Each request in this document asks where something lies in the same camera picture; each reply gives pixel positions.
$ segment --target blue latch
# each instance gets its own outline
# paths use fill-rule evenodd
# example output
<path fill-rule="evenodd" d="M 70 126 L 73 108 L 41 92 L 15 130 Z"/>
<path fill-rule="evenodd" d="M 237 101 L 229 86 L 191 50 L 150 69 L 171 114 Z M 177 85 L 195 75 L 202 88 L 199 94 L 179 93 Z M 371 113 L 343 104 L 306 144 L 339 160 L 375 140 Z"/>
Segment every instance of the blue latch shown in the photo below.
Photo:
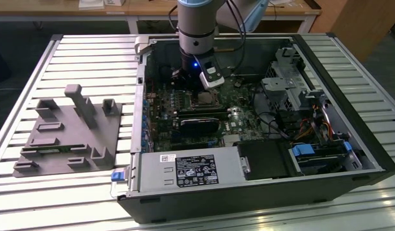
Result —
<path fill-rule="evenodd" d="M 113 173 L 113 182 L 125 181 L 125 171 L 117 171 Z"/>
<path fill-rule="evenodd" d="M 314 149 L 311 144 L 299 144 L 293 148 L 294 156 L 299 155 L 314 155 Z"/>
<path fill-rule="evenodd" d="M 346 148 L 347 152 L 353 151 L 351 144 L 347 141 L 345 142 L 345 148 Z"/>

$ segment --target cable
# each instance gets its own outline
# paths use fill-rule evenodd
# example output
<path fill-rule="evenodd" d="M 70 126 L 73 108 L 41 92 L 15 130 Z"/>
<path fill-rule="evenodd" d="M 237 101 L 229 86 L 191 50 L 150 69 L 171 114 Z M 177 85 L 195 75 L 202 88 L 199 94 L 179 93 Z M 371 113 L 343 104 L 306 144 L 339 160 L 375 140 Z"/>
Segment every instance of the cable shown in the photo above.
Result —
<path fill-rule="evenodd" d="M 242 43 L 241 43 L 241 46 L 230 51 L 238 51 L 242 49 L 242 47 L 245 46 L 245 42 L 246 42 L 246 35 L 243 34 L 242 32 L 242 29 L 241 29 L 241 23 L 238 21 L 238 17 L 237 17 L 237 14 L 234 12 L 234 9 L 231 8 L 231 5 L 230 5 L 230 2 L 226 1 L 226 4 L 227 4 L 227 7 L 230 9 L 230 12 L 231 12 L 231 15 L 234 16 L 234 19 L 235 19 L 235 22 L 237 22 L 237 25 L 238 25 L 238 31 L 239 31 L 239 34 L 241 34 L 241 39 L 242 39 Z"/>
<path fill-rule="evenodd" d="M 285 138 L 285 139 L 287 139 L 287 140 L 293 140 L 293 138 L 278 128 L 278 127 L 275 127 L 274 125 L 271 125 L 271 122 L 269 123 L 262 117 L 259 117 L 259 119 L 261 119 L 261 121 L 270 127 L 270 128 L 273 128 L 279 134 L 281 134 L 281 136 Z"/>
<path fill-rule="evenodd" d="M 241 10 L 238 9 L 238 6 L 234 2 L 234 0 L 229 0 L 230 3 L 234 5 L 237 11 L 238 11 L 238 15 L 239 15 L 239 19 L 242 21 L 242 24 L 243 24 L 243 35 L 245 35 L 245 40 L 243 40 L 243 45 L 242 45 L 242 57 L 241 57 L 241 61 L 238 62 L 237 66 L 235 66 L 235 70 L 234 70 L 234 73 L 237 72 L 237 70 L 239 69 L 239 67 L 242 66 L 243 64 L 243 60 L 245 60 L 245 55 L 246 55 L 246 49 L 245 49 L 245 45 L 246 45 L 246 38 L 247 38 L 247 30 L 246 30 L 246 24 L 245 24 L 245 20 L 243 20 L 243 17 L 242 17 L 242 14 L 241 14 Z"/>
<path fill-rule="evenodd" d="M 178 4 L 173 7 L 170 13 L 169 13 L 169 17 L 170 17 L 170 24 L 173 26 L 173 29 L 177 31 L 177 28 L 174 27 L 174 24 L 173 24 L 173 12 L 174 10 L 178 9 Z"/>
<path fill-rule="evenodd" d="M 273 7 L 274 10 L 275 10 L 277 8 L 285 8 L 285 6 L 275 6 L 275 4 L 274 4 L 271 1 L 270 1 L 269 3 L 274 5 L 274 6 L 269 6 L 269 7 Z"/>
<path fill-rule="evenodd" d="M 267 138 L 270 138 L 270 134 L 273 133 L 271 127 L 270 127 L 270 125 L 271 125 L 273 122 L 277 123 L 275 119 L 273 121 L 270 121 L 270 123 L 269 123 L 269 135 L 267 135 Z"/>

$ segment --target wooden desk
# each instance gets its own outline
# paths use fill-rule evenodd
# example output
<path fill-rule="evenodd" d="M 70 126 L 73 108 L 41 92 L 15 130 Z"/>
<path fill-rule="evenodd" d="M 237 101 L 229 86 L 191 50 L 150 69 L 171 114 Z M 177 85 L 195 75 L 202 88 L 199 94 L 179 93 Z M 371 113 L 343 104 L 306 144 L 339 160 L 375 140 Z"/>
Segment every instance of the wooden desk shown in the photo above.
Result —
<path fill-rule="evenodd" d="M 177 0 L 127 0 L 123 6 L 106 6 L 102 10 L 81 11 L 79 0 L 0 0 L 0 22 L 9 21 L 127 21 L 130 31 L 138 34 L 138 21 L 169 20 L 167 13 Z M 305 0 L 283 4 L 285 8 L 267 8 L 262 20 L 299 21 L 299 33 L 307 33 L 321 10 Z"/>
<path fill-rule="evenodd" d="M 315 1 L 325 12 L 311 32 L 334 32 L 363 62 L 395 23 L 395 0 Z"/>
<path fill-rule="evenodd" d="M 105 6 L 102 10 L 81 11 L 79 0 L 0 0 L 0 16 L 106 16 L 117 12 L 126 15 L 129 2 L 123 6 Z"/>
<path fill-rule="evenodd" d="M 130 0 L 129 15 L 131 20 L 169 20 L 167 14 L 177 2 L 177 0 Z M 322 10 L 313 9 L 305 0 L 295 0 L 293 3 L 278 6 L 285 6 L 285 8 L 269 7 L 262 21 L 302 21 L 298 32 L 309 33 L 315 17 L 322 13 Z M 174 20 L 178 19 L 177 14 L 175 11 L 173 13 Z"/>

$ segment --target aluminum slotted table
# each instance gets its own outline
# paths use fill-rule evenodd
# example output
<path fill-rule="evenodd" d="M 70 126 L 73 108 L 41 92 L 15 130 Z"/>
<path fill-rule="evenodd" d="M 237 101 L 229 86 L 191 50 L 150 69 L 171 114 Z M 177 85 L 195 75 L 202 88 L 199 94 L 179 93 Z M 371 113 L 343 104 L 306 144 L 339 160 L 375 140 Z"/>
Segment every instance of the aluminum slotted table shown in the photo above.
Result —
<path fill-rule="evenodd" d="M 395 176 L 331 202 L 139 225 L 111 195 L 111 172 L 14 178 L 14 164 L 42 98 L 73 104 L 67 84 L 94 103 L 123 103 L 117 167 L 130 164 L 138 63 L 137 35 L 54 36 L 0 131 L 0 230 L 374 230 L 395 227 Z M 337 38 L 303 35 L 395 161 L 395 101 Z M 319 84 L 306 72 L 317 88 Z"/>

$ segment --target warning label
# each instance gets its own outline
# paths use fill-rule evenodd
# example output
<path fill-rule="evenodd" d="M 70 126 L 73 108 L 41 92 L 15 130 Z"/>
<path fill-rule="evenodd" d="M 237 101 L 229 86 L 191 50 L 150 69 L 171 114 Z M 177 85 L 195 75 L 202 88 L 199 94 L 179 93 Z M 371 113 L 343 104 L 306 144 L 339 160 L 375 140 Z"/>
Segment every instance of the warning label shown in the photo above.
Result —
<path fill-rule="evenodd" d="M 181 188 L 219 184 L 215 156 L 177 158 L 177 179 Z"/>

